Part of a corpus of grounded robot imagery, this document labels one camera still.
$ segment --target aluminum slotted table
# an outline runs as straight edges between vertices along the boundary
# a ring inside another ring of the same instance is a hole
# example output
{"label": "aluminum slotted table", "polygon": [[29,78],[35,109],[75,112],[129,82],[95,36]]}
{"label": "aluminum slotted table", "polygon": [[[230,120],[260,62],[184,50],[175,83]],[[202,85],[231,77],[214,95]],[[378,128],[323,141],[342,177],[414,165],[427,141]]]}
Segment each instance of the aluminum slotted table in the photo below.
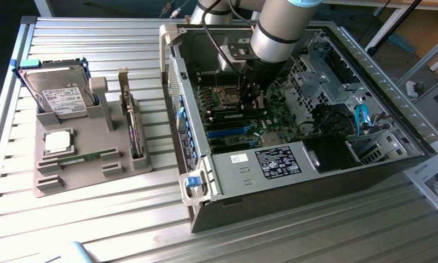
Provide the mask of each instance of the aluminum slotted table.
{"label": "aluminum slotted table", "polygon": [[158,28],[167,19],[38,18],[13,59],[82,54],[91,76],[130,70],[154,171],[42,198],[31,194],[35,104],[9,72],[0,98],[0,262],[34,262],[78,241],[110,262],[438,262],[438,211],[402,174],[371,189],[190,234],[160,87]]}

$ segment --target cable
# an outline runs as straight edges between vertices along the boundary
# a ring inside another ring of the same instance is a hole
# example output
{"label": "cable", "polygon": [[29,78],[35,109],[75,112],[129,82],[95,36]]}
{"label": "cable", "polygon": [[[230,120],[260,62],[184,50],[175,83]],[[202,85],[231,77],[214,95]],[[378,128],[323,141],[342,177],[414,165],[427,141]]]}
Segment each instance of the cable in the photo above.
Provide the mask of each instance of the cable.
{"label": "cable", "polygon": [[204,22],[204,18],[206,18],[206,14],[211,11],[211,9],[218,5],[218,3],[220,2],[220,0],[215,0],[215,2],[207,7],[207,9],[204,10],[204,12],[202,13],[202,17],[200,17],[200,23],[202,23],[202,28],[206,31],[206,35],[216,49],[216,52],[219,53],[220,57],[223,58],[224,62],[228,64],[228,66],[231,67],[232,72],[240,76],[240,71],[235,68],[235,66],[232,65],[232,63],[230,62],[230,60],[227,59],[227,56],[224,56],[223,51],[219,48],[219,45],[216,44],[212,35],[210,34],[206,22]]}
{"label": "cable", "polygon": [[422,2],[422,0],[414,0],[411,2],[411,4],[408,5],[408,7],[406,8],[406,11],[402,12],[400,16],[394,21],[391,27],[387,29],[387,31],[383,34],[383,36],[379,38],[376,44],[372,47],[368,47],[367,48],[366,53],[368,54],[368,56],[374,56],[374,54],[378,52],[380,46],[384,44],[384,42],[388,39],[388,37],[394,34],[394,31],[396,30],[396,28],[399,27],[399,25],[403,23],[403,21],[406,20],[406,18],[410,16],[411,12],[415,10],[415,7],[419,5],[420,2]]}
{"label": "cable", "polygon": [[186,0],[184,3],[171,12],[170,18],[175,18],[179,14],[179,11],[182,11],[183,6],[188,3],[190,0]]}
{"label": "cable", "polygon": [[164,7],[162,8],[162,11],[160,11],[160,15],[159,15],[159,18],[167,13],[167,11],[170,10],[171,8],[171,4],[174,3],[175,0],[171,0],[170,2],[167,2],[164,4]]}
{"label": "cable", "polygon": [[231,4],[231,0],[228,0],[228,6],[230,6],[230,10],[231,10],[232,14],[235,15],[235,17],[238,17],[238,19],[240,21],[243,21],[244,24],[247,24],[250,26],[251,30],[254,31],[251,23],[238,14],[236,10],[234,9],[232,4]]}
{"label": "cable", "polygon": [[323,122],[324,122],[324,121],[327,120],[327,118],[328,118],[328,115],[330,115],[330,113],[326,114],[326,116],[323,117],[322,121],[318,122],[318,125],[314,127],[312,132],[316,132],[316,131],[319,130],[320,126],[323,125]]}
{"label": "cable", "polygon": [[[386,4],[384,4],[383,7],[380,8],[379,14],[383,12],[383,10],[384,10],[384,8],[386,8],[386,6],[388,5],[390,2],[391,2],[391,0],[387,0],[387,1],[386,1]],[[367,30],[370,29],[370,27],[372,26],[372,23],[374,23],[374,21],[376,20],[376,18],[378,18],[378,16],[372,16],[371,22],[370,22],[370,24],[367,25],[367,27],[366,27],[366,29],[364,29],[364,31],[363,31],[360,37],[358,38],[358,41],[356,41],[358,43],[359,43],[359,41],[362,40],[362,38],[364,37],[364,34],[366,34]]]}
{"label": "cable", "polygon": [[352,132],[352,134],[355,134],[355,126],[352,125],[351,120],[348,119],[348,117],[344,114],[342,114],[340,112],[334,112],[334,113],[340,115],[344,118],[344,120],[348,122],[348,124],[351,126],[351,132]]}

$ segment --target black cable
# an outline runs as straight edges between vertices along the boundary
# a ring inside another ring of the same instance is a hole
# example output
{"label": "black cable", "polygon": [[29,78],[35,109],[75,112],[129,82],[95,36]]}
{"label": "black cable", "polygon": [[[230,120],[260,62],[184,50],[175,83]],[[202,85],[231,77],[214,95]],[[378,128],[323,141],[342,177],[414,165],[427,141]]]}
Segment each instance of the black cable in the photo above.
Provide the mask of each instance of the black cable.
{"label": "black cable", "polygon": [[227,59],[227,56],[224,56],[223,51],[219,48],[219,45],[216,44],[212,35],[210,34],[206,22],[204,22],[204,18],[206,18],[206,14],[211,11],[211,9],[218,5],[218,3],[220,2],[220,0],[215,0],[215,2],[207,7],[207,9],[204,10],[204,12],[202,13],[202,17],[200,17],[200,23],[202,23],[202,28],[206,31],[206,35],[216,49],[216,52],[219,53],[220,57],[223,58],[224,62],[228,64],[228,66],[231,67],[232,72],[240,76],[240,71],[235,68],[235,66],[232,65],[232,63],[230,62],[230,60]]}
{"label": "black cable", "polygon": [[350,127],[351,127],[351,132],[352,132],[352,134],[355,134],[355,126],[352,125],[352,123],[351,123],[351,120],[348,119],[348,117],[343,114],[343,113],[340,113],[340,112],[334,112],[335,114],[338,114],[338,115],[340,115],[343,118],[344,118],[344,120],[348,122],[348,124],[350,124]]}
{"label": "black cable", "polygon": [[238,14],[236,10],[234,9],[232,7],[232,4],[231,4],[231,0],[228,0],[228,6],[230,6],[230,10],[232,12],[232,14],[235,15],[235,17],[244,22],[244,24],[247,24],[251,28],[251,30],[254,30],[252,26],[251,26],[251,23]]}
{"label": "black cable", "polygon": [[396,28],[402,24],[403,20],[406,20],[406,18],[410,15],[410,13],[415,10],[415,7],[419,5],[420,2],[422,2],[422,0],[414,0],[414,2],[407,7],[406,11],[399,16],[399,18],[394,21],[394,24],[387,29],[384,35],[379,38],[379,40],[376,42],[376,45],[374,45],[372,47],[368,47],[368,49],[366,50],[366,53],[370,56],[374,56],[374,54],[378,52],[378,49],[379,49],[380,45],[383,45],[383,43],[386,42],[387,38],[392,35],[394,31],[396,30]]}
{"label": "black cable", "polygon": [[[383,7],[380,8],[379,14],[383,12],[383,10],[384,10],[384,8],[386,8],[386,6],[388,5],[390,2],[391,2],[391,0],[387,0],[387,1],[386,1],[386,4],[384,4]],[[372,16],[371,22],[370,22],[370,24],[367,25],[367,27],[366,27],[366,29],[364,29],[364,31],[363,31],[360,37],[358,38],[358,43],[359,43],[359,41],[362,40],[362,38],[364,37],[364,34],[366,34],[367,30],[370,29],[370,27],[372,26],[374,21],[376,20],[376,18],[378,18],[378,16]]]}
{"label": "black cable", "polygon": [[330,113],[326,114],[326,116],[322,118],[322,121],[318,122],[316,126],[314,127],[312,132],[316,132],[316,131],[319,130],[320,126],[323,125],[323,122],[324,122],[324,121],[327,120],[327,118],[328,118],[328,115],[330,115]]}

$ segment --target gray floor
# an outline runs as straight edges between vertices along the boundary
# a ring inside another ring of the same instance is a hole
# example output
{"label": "gray floor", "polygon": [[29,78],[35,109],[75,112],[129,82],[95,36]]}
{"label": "gray floor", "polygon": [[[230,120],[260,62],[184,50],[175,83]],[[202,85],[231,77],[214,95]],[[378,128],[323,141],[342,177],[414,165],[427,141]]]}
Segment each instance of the gray floor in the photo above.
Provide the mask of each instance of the gray floor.
{"label": "gray floor", "polygon": [[[166,1],[50,0],[50,3],[55,16],[59,17],[155,18]],[[190,1],[178,17],[180,18],[183,14],[190,13],[192,7],[194,1]],[[314,20],[334,21],[336,25],[347,28],[355,39],[359,38],[363,30],[371,24],[360,39],[360,45],[364,46],[382,25],[378,20],[372,21],[371,13],[372,8],[370,7],[323,4],[314,16]],[[0,91],[22,15],[38,15],[31,0],[0,1]],[[406,52],[390,42],[384,43],[374,58],[392,80],[399,79],[419,60],[414,54]],[[424,86],[428,87],[438,80],[438,76],[424,68],[412,77],[412,80],[423,82]]]}

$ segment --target motherboard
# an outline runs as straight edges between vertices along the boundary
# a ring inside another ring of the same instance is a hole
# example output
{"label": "motherboard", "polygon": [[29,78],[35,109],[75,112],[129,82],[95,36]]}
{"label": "motherboard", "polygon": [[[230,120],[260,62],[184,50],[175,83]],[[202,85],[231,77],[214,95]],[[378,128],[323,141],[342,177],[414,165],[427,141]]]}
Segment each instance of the motherboard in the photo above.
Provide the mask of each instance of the motherboard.
{"label": "motherboard", "polygon": [[290,142],[298,133],[295,117],[276,83],[267,88],[263,108],[248,112],[236,109],[236,85],[206,83],[208,85],[198,85],[194,89],[194,97],[212,153]]}

